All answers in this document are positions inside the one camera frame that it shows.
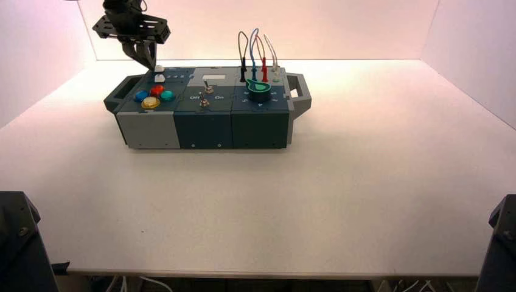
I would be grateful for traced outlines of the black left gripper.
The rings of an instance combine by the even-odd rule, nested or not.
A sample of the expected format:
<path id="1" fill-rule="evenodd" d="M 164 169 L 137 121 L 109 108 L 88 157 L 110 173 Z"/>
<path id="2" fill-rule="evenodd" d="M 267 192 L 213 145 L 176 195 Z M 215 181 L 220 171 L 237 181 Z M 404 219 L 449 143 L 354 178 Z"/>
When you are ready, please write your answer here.
<path id="1" fill-rule="evenodd" d="M 167 20 L 147 15 L 145 1 L 104 1 L 102 7 L 105 14 L 92 29 L 101 38 L 131 41 L 122 43 L 123 52 L 147 69 L 154 70 L 156 43 L 164 44 L 170 35 Z"/>

